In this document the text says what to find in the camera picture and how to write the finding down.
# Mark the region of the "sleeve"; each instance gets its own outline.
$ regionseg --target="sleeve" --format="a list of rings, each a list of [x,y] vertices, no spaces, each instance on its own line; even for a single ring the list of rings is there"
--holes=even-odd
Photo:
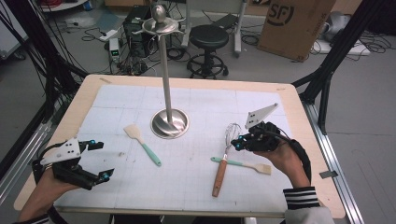
[[[334,223],[329,208],[320,207],[315,187],[284,189],[283,193],[288,204],[285,212],[287,224]]]
[[[50,219],[47,214],[41,217],[35,217],[23,222],[14,222],[13,224],[50,224]]]

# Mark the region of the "wooden handle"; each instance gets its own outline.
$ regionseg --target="wooden handle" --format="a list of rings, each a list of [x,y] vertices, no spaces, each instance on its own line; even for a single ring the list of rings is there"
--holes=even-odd
[[[222,180],[224,179],[225,168],[227,168],[227,161],[221,160],[219,164],[218,173],[216,174],[215,184],[213,185],[212,196],[218,197],[221,189]]]

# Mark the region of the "teal spatula handle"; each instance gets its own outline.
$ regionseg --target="teal spatula handle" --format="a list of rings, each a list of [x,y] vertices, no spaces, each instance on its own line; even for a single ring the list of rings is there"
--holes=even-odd
[[[216,162],[221,162],[222,158],[220,158],[220,157],[212,157],[212,158],[210,158],[210,160],[216,161]],[[243,165],[244,165],[242,162],[239,162],[239,161],[230,161],[230,160],[227,160],[227,164],[230,164],[230,165],[238,165],[238,166],[243,166]]]
[[[142,144],[142,147],[146,150],[146,152],[148,153],[149,157],[151,158],[152,161],[154,161],[154,163],[158,166],[161,166],[161,161],[160,159],[157,157],[157,155],[155,155],[155,153],[148,147],[148,145],[146,144]]]

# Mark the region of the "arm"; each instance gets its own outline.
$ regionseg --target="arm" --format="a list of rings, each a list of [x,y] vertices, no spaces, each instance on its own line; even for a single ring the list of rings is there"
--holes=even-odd
[[[47,169],[22,208],[18,221],[29,223],[32,219],[48,219],[45,215],[53,202],[72,189],[78,187],[55,179],[52,169]]]
[[[315,187],[306,177],[303,165],[290,145],[281,140],[276,150],[271,152],[255,151],[254,154],[267,158],[285,174],[293,189],[284,189],[288,210],[286,223],[334,223],[327,207],[320,207]]]

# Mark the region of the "cardboard box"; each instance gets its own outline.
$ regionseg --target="cardboard box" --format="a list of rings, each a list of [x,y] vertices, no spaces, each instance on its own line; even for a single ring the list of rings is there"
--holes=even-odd
[[[255,4],[253,0],[248,0],[245,15],[266,16],[269,7],[267,3],[268,1],[262,0],[259,4]],[[332,11],[353,15],[360,4],[361,0],[336,0]]]
[[[335,0],[273,0],[257,46],[299,62],[306,60]]]

